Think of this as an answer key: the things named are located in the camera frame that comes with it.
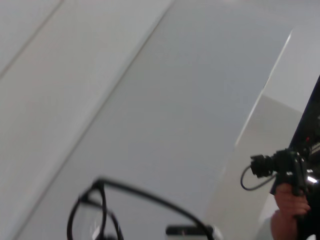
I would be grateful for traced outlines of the operator bare hand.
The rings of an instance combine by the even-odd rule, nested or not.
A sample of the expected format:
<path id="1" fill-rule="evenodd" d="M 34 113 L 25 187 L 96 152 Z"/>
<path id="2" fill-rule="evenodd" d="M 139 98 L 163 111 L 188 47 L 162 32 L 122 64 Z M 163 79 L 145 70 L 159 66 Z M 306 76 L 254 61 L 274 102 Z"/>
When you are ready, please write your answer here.
<path id="1" fill-rule="evenodd" d="M 311 207 L 305 195 L 294 195 L 290 184 L 282 183 L 276 187 L 274 195 L 280 213 L 288 219 L 305 215 Z"/>

